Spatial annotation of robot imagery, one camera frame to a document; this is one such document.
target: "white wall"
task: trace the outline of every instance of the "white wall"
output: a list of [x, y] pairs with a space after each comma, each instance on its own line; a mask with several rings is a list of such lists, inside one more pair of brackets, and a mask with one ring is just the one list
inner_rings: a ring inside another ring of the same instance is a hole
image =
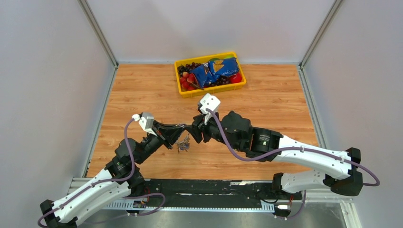
[[329, 146], [360, 148], [381, 180], [355, 199], [365, 228], [401, 227], [402, 11], [401, 0], [345, 1], [307, 66]]
[[118, 61], [299, 62], [334, 0], [89, 0]]
[[1, 227], [82, 175], [113, 67], [75, 0], [0, 1]]

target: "wood grain surface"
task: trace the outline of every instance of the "wood grain surface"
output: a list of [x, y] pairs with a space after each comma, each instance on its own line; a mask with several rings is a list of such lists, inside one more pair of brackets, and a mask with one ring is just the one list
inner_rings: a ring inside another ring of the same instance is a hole
[[[314, 128], [295, 65], [242, 65], [247, 84], [239, 90], [216, 93], [220, 116], [230, 110], [303, 143], [317, 145]], [[120, 65], [99, 132], [87, 176], [95, 176], [115, 155], [123, 129], [133, 114], [151, 112], [161, 123], [192, 122], [201, 96], [182, 98], [176, 86], [173, 65]], [[133, 123], [128, 136], [140, 141], [145, 132]], [[300, 172], [308, 168], [282, 162], [242, 162], [224, 144], [197, 144], [191, 139], [189, 152], [162, 146], [139, 165], [145, 178], [271, 180], [278, 172]]]

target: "chip bag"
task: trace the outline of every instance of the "chip bag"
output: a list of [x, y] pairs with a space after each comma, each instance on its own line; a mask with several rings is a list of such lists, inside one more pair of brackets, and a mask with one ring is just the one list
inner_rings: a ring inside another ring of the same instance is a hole
[[197, 68], [193, 69], [191, 73], [194, 74], [196, 81], [201, 88], [204, 88], [217, 81], [217, 79], [214, 79], [213, 75], [211, 74], [207, 63], [201, 64]]
[[209, 61], [209, 68], [215, 80], [220, 76], [229, 77], [239, 72], [235, 57]]

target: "red tomato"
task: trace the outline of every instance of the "red tomato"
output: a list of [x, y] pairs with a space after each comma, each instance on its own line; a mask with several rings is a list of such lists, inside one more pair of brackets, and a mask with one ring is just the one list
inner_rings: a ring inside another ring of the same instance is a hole
[[242, 75], [240, 75], [240, 73], [236, 73], [236, 74], [230, 76], [231, 83], [238, 83], [241, 81], [242, 81]]

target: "metal corner post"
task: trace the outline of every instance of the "metal corner post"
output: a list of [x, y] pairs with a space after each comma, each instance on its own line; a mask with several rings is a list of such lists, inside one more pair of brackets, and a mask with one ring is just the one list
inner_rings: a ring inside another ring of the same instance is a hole
[[109, 59], [111, 60], [112, 64], [114, 65], [115, 68], [119, 65], [117, 59], [115, 58], [111, 47], [109, 46], [108, 42], [105, 39], [104, 34], [102, 33], [101, 28], [98, 25], [98, 22], [95, 19], [95, 16], [87, 2], [87, 0], [77, 0], [78, 3], [80, 4], [81, 8], [83, 9], [83, 12], [85, 13], [88, 22], [91, 24], [91, 27], [94, 29], [94, 32], [96, 36], [99, 39], [99, 42], [101, 42], [102, 47], [104, 48], [106, 54], [108, 55]]
[[305, 69], [301, 68], [301, 67], [297, 67], [298, 68], [298, 75], [299, 75], [299, 80], [301, 82], [302, 85], [302, 90], [304, 91], [304, 95], [305, 95], [305, 100], [307, 101], [307, 106], [308, 106], [308, 110], [309, 110], [309, 114], [311, 116], [312, 119], [312, 124], [314, 126], [314, 130], [315, 130], [315, 134], [319, 143], [319, 146], [322, 148], [327, 148], [327, 140], [326, 137], [323, 133], [322, 130], [322, 124], [319, 118], [319, 114], [317, 113], [317, 108], [315, 105], [315, 100], [314, 97], [311, 93], [311, 89], [310, 89], [310, 85], [309, 85], [309, 81], [306, 77], [305, 74]]
[[320, 39], [322, 38], [322, 35], [326, 31], [327, 27], [329, 26], [329, 24], [331, 23], [331, 21], [333, 20], [335, 15], [337, 14], [337, 11], [339, 10], [339, 8], [343, 2], [344, 2], [344, 0], [335, 0], [335, 2], [333, 2], [332, 7], [330, 8], [329, 12], [327, 13], [327, 15], [325, 17], [325, 20], [323, 21], [322, 25], [320, 26], [318, 32], [315, 35], [315, 38], [313, 39], [307, 52], [305, 53], [304, 57], [302, 58], [301, 63], [299, 64], [302, 69], [306, 66], [309, 58], [311, 57], [317, 44], [319, 43]]

